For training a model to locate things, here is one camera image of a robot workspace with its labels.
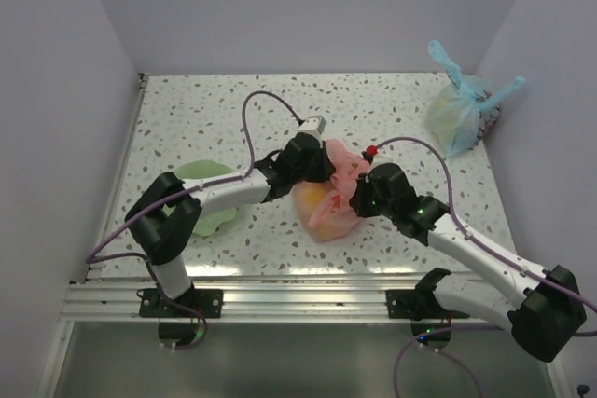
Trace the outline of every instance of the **red cap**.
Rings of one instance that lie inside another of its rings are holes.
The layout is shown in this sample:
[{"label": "red cap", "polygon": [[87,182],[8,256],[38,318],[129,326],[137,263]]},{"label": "red cap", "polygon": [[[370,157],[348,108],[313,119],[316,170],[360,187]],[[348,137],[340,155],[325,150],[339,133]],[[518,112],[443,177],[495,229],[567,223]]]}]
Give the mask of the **red cap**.
[{"label": "red cap", "polygon": [[375,146],[375,145],[368,146],[367,149],[365,150],[365,152],[367,153],[367,155],[370,158],[373,158],[373,156],[375,156],[377,154],[377,146]]}]

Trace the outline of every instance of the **white cylinder joint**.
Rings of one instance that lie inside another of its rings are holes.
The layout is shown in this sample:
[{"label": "white cylinder joint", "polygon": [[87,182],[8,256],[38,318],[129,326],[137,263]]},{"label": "white cylinder joint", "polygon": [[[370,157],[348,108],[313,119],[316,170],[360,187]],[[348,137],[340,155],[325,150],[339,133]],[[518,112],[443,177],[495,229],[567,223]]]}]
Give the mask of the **white cylinder joint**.
[{"label": "white cylinder joint", "polygon": [[156,274],[164,294],[172,300],[185,293],[191,286],[190,277],[187,275],[181,255],[164,265],[151,265],[151,268]]}]

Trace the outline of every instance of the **black mounting bracket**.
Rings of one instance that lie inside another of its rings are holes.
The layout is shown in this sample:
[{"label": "black mounting bracket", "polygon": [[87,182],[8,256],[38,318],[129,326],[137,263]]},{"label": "black mounting bracket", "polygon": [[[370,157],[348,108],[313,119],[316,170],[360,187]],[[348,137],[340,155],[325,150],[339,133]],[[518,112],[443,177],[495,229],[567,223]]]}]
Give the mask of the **black mounting bracket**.
[{"label": "black mounting bracket", "polygon": [[442,308],[435,299],[422,300],[414,289],[390,289],[385,292],[385,305],[390,319],[445,319],[450,314],[452,319],[468,319],[470,316],[459,311]]},{"label": "black mounting bracket", "polygon": [[450,271],[434,268],[416,284],[414,289],[392,289],[385,292],[385,305],[390,319],[467,319],[470,316],[458,311],[442,308],[433,292],[441,279]]},{"label": "black mounting bracket", "polygon": [[[218,319],[220,317],[222,304],[224,303],[224,292],[221,289],[194,289],[192,294],[197,309],[203,317],[208,319]],[[137,296],[141,298],[140,317],[149,319],[190,317],[187,312],[172,308],[165,303],[155,288],[139,290]]]},{"label": "black mounting bracket", "polygon": [[440,328],[450,328],[450,323],[410,323],[410,331],[413,336],[419,337],[419,343],[438,349],[445,348],[451,341],[451,332],[427,335],[426,333]]}]

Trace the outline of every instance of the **plastic bag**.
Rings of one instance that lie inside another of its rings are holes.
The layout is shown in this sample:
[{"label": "plastic bag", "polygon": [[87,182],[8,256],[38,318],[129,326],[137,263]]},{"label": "plastic bag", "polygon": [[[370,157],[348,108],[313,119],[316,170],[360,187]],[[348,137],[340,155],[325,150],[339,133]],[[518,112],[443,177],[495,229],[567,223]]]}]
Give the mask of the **plastic bag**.
[{"label": "plastic bag", "polygon": [[326,151],[336,168],[330,180],[323,184],[303,182],[292,189],[298,218],[316,241],[342,237],[363,221],[349,201],[359,174],[369,169],[362,157],[348,152],[338,140],[326,140]]},{"label": "plastic bag", "polygon": [[517,76],[513,83],[494,91],[490,82],[462,75],[438,41],[429,43],[429,54],[446,69],[451,83],[429,106],[425,126],[434,135],[446,156],[472,147],[493,126],[500,114],[499,104],[524,84]]}]

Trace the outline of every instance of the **orange object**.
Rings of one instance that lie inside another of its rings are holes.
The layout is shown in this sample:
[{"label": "orange object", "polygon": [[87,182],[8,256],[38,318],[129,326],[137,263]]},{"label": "orange object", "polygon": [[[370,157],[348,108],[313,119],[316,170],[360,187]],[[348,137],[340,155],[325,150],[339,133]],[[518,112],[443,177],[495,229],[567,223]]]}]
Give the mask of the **orange object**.
[{"label": "orange object", "polygon": [[338,140],[327,140],[326,150],[336,168],[330,180],[324,184],[303,182],[292,190],[298,218],[316,241],[342,237],[363,221],[349,201],[358,176],[369,169],[363,158],[347,151]]}]

